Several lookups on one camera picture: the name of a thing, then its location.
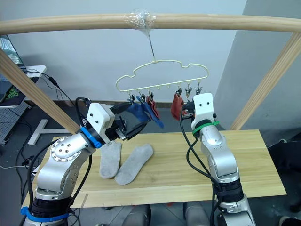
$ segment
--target floor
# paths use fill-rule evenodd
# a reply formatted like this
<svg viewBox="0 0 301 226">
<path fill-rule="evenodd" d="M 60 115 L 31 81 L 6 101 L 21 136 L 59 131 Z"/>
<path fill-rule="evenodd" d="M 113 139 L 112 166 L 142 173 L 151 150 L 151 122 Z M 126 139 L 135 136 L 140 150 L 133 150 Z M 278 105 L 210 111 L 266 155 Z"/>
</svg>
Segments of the floor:
<svg viewBox="0 0 301 226">
<path fill-rule="evenodd" d="M 74 109 L 64 107 L 63 110 L 78 122 Z M 169 109 L 159 110 L 162 121 L 165 124 L 164 129 L 160 129 L 151 121 L 143 133 L 154 132 L 179 132 L 178 122 L 175 121 Z M 41 119 L 48 119 L 47 128 L 61 128 L 58 123 L 52 120 L 47 114 L 37 107 L 27 110 L 19 122 L 26 120 L 33 128 L 38 125 Z M 190 131 L 190 125 L 184 125 L 186 131 Z M 18 150 L 22 146 L 28 135 L 28 128 L 22 124 L 17 124 L 12 130 L 12 136 L 5 146 L 0 146 L 0 163 L 2 166 L 14 166 Z M 42 135 L 36 145 L 26 145 L 24 149 L 25 157 L 35 155 L 43 145 L 52 140 L 52 135 Z M 55 134 L 55 136 L 66 136 L 66 134 Z M 20 168 L 23 178 L 26 174 L 25 168 Z M 250 198 L 249 203 L 253 212 L 257 226 L 276 226 L 282 215 L 301 218 L 301 213 L 290 213 L 289 206 L 294 204 L 301 197 L 301 178 L 297 173 L 290 171 L 279 171 L 282 182 L 284 183 L 288 195 Z M 20 181 L 15 169 L 0 169 L 0 226 L 18 225 L 21 219 L 20 210 Z M 201 202 L 206 212 L 210 213 L 210 201 Z M 152 218 L 151 226 L 183 226 L 185 221 L 182 214 L 183 203 L 162 203 L 151 205 Z M 115 207 L 111 210 L 103 208 L 83 208 L 80 210 L 80 220 L 83 226 L 94 226 L 104 223 L 110 226 L 120 226 L 131 211 L 131 206 Z"/>
</svg>

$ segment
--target sock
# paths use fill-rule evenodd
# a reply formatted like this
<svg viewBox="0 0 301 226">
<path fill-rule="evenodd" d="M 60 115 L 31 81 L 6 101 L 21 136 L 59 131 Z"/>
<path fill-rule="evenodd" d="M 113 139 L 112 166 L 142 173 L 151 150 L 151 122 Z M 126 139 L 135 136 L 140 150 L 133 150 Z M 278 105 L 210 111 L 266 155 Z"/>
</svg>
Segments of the sock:
<svg viewBox="0 0 301 226">
<path fill-rule="evenodd" d="M 175 93 L 173 104 L 171 105 L 171 114 L 175 119 L 180 120 L 180 112 L 183 106 L 184 106 L 184 101 L 182 97 L 178 97 L 178 95 Z"/>
<path fill-rule="evenodd" d="M 147 104 L 151 107 L 152 111 L 154 112 L 155 116 L 159 119 L 160 115 L 157 111 L 156 102 L 154 100 L 151 100 L 150 96 L 146 97 Z"/>
<path fill-rule="evenodd" d="M 153 153 L 152 146 L 149 144 L 136 147 L 118 170 L 115 181 L 119 185 L 131 183 Z"/>
<path fill-rule="evenodd" d="M 152 111 L 151 107 L 145 101 L 143 101 L 140 96 L 136 96 L 136 98 L 140 101 L 143 110 L 145 112 L 147 112 L 148 114 L 150 114 L 151 119 L 153 119 L 155 121 L 155 123 L 160 128 L 163 129 L 164 128 L 163 122 L 155 115 L 155 113 Z"/>
<path fill-rule="evenodd" d="M 149 121 L 150 118 L 144 112 L 142 106 L 136 102 L 133 102 L 131 106 L 126 109 L 127 112 L 132 113 L 140 122 Z"/>
<path fill-rule="evenodd" d="M 117 174 L 120 163 L 121 146 L 121 143 L 112 141 L 111 144 L 105 144 L 100 148 L 101 159 L 99 174 L 102 178 L 112 178 Z"/>
</svg>

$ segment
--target plastic wrap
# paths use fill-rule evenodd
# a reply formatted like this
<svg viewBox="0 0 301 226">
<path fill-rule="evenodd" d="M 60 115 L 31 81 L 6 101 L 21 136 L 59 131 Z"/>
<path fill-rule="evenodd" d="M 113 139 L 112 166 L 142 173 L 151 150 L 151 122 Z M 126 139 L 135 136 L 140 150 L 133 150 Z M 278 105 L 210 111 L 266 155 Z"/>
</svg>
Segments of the plastic wrap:
<svg viewBox="0 0 301 226">
<path fill-rule="evenodd" d="M 130 23 L 135 29 L 142 31 L 147 37 L 150 36 L 155 19 L 156 17 L 145 9 L 136 9 L 130 15 L 125 16 L 127 23 Z"/>
</svg>

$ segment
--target metal stand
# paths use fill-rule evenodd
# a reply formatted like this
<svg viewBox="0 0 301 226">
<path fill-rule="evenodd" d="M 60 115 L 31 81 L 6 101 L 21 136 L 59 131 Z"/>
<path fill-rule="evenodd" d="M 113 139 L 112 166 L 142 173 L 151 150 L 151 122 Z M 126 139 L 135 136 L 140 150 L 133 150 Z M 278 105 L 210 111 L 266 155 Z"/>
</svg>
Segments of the metal stand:
<svg viewBox="0 0 301 226">
<path fill-rule="evenodd" d="M 46 126 L 48 120 L 42 119 L 40 123 L 38 124 L 37 128 L 35 129 L 34 133 L 32 134 L 32 137 L 28 141 L 29 145 L 35 145 L 38 141 L 41 134 L 47 134 L 47 133 L 70 133 L 66 129 L 44 129 Z"/>
</svg>

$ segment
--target gray wall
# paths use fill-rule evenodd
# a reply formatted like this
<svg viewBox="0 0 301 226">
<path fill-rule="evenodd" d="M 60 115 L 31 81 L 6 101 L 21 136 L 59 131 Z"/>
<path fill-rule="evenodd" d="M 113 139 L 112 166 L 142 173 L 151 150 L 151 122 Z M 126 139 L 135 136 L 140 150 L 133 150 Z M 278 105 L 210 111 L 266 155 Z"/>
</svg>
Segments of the gray wall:
<svg viewBox="0 0 301 226">
<path fill-rule="evenodd" d="M 301 18 L 299 0 L 248 0 L 244 15 Z M 215 111 L 229 129 L 263 79 L 290 33 L 238 31 L 215 96 Z M 267 145 L 301 131 L 301 55 L 242 129 L 259 129 Z"/>
<path fill-rule="evenodd" d="M 1 20 L 38 16 L 93 13 L 130 13 L 144 8 L 151 13 L 210 13 L 241 15 L 246 0 L 0 0 Z M 205 92 L 215 94 L 235 31 L 154 30 L 151 39 L 157 59 L 176 59 L 185 65 L 206 65 L 211 76 L 204 80 Z M 61 88 L 75 99 L 126 100 L 127 93 L 115 87 L 117 78 L 131 74 L 139 65 L 152 61 L 147 37 L 136 30 L 82 30 L 10 35 L 26 65 L 46 65 Z M 204 69 L 181 69 L 158 64 L 142 69 L 134 79 L 124 79 L 124 89 L 144 87 L 204 76 Z M 38 85 L 53 99 L 55 91 L 43 81 Z M 156 101 L 172 102 L 176 85 L 153 90 Z"/>
</svg>

